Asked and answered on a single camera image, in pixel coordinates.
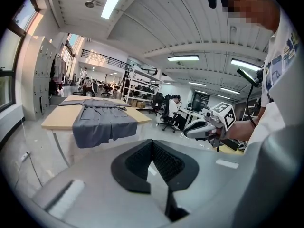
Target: wooden table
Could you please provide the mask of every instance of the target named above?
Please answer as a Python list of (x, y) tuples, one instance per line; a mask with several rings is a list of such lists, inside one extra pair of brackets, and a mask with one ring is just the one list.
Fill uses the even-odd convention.
[[(71, 101), (71, 100), (83, 100), (83, 99), (89, 99), (91, 97), (87, 96), (78, 96), (78, 95), (70, 95), (65, 101)], [(122, 100), (116, 100), (116, 99), (107, 99), (107, 98), (97, 98), (93, 97), (95, 100), (108, 100), (116, 103), (122, 103), (125, 104)], [(60, 147), (60, 144), (58, 142), (58, 138), (55, 131), (71, 131), (73, 127), (73, 123), (75, 119), (77, 118), (80, 110), (82, 109), (82, 105), (65, 105), (65, 106), (58, 106), (56, 107), (52, 113), (44, 120), (44, 122), (41, 124), (41, 127), (43, 129), (47, 130), (48, 137), (50, 139), (51, 145), (54, 149), (58, 149), (62, 158), (66, 162), (67, 166), (69, 166), (69, 163), (67, 162), (62, 149)], [(125, 111), (130, 117), (134, 118), (137, 123), (137, 131), (136, 135), (140, 135), (143, 133), (143, 126), (151, 121), (149, 117), (142, 114), (141, 112), (137, 111), (133, 107), (127, 107), (127, 110)]]

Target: railing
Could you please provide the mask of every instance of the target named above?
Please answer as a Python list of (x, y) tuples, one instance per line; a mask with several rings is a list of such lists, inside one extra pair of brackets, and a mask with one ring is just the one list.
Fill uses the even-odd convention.
[(88, 58), (88, 59), (95, 60), (95, 61), (102, 62), (102, 63), (107, 63), (109, 65), (116, 66), (116, 67), (122, 68), (124, 70), (127, 70), (128, 68), (130, 68), (130, 69), (132, 68), (132, 66), (130, 64), (127, 64), (127, 63), (119, 61), (115, 58), (111, 58), (111, 57), (108, 57), (108, 56), (105, 56), (105, 55), (102, 55), (102, 54), (99, 54), (96, 52), (88, 51), (88, 50), (82, 50), (81, 57)]
[(150, 75), (156, 75), (157, 74), (157, 69), (156, 68), (146, 68), (142, 69), (143, 72), (150, 74)]

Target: cardboard box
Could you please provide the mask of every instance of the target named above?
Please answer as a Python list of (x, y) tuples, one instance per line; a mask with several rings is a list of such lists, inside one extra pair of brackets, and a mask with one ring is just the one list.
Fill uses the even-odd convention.
[(136, 104), (136, 107), (139, 108), (139, 109), (143, 109), (143, 108), (146, 107), (146, 103), (142, 102), (142, 101), (138, 101), (137, 104)]
[(137, 104), (137, 100), (131, 100), (131, 106), (132, 107), (136, 107), (136, 104)]

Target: gray garment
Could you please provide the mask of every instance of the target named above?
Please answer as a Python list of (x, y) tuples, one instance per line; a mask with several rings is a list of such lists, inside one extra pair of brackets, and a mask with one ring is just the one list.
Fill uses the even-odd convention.
[(137, 121), (118, 106), (127, 104), (107, 100), (63, 101), (63, 105), (82, 105), (78, 117), (73, 123), (73, 134), (79, 148), (92, 148), (101, 143), (108, 143), (136, 134)]

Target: metal shelving rack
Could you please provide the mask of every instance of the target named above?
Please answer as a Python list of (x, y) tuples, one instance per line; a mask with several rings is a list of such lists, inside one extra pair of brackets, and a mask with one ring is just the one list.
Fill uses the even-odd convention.
[[(144, 82), (142, 80), (138, 80), (138, 79), (134, 78), (134, 76), (136, 77), (136, 75), (141, 75), (141, 76), (146, 77), (146, 78), (148, 78), (148, 79), (150, 79), (152, 81), (160, 82), (159, 86), (155, 86), (155, 85), (146, 83), (146, 82)], [(129, 87), (125, 87), (125, 82), (127, 80), (130, 81), (130, 86)], [(137, 82), (137, 83), (142, 84), (144, 86), (153, 87), (154, 88), (154, 93), (152, 93), (152, 92), (146, 92), (146, 91), (138, 90), (138, 89), (132, 89), (132, 82)], [(156, 78), (156, 77), (154, 77), (152, 75), (149, 75), (149, 74), (147, 74), (147, 73), (145, 73), (145, 72), (137, 69), (134, 66), (132, 69), (128, 69), (127, 70), (127, 78), (126, 78), (126, 80), (123, 83), (123, 94), (122, 94), (122, 98), (121, 99), (123, 101), (125, 101), (126, 103), (128, 103), (129, 99), (134, 99), (134, 100), (139, 100), (139, 101), (146, 101), (146, 102), (150, 102), (151, 103), (151, 101), (152, 101), (151, 99), (149, 100), (149, 99), (142, 99), (142, 98), (139, 98), (139, 97), (131, 97), (131, 96), (129, 96), (130, 95), (130, 91), (137, 91), (137, 92), (141, 92), (143, 94), (155, 95), (156, 94), (155, 90), (159, 89), (161, 86), (162, 86), (162, 81), (160, 79), (158, 79), (158, 78)], [(127, 92), (126, 95), (124, 95), (124, 90), (125, 89), (128, 90), (128, 92)], [(146, 106), (145, 108), (142, 108), (142, 109), (137, 108), (137, 109), (138, 110), (150, 110), (150, 109), (152, 109), (152, 107), (151, 106)]]

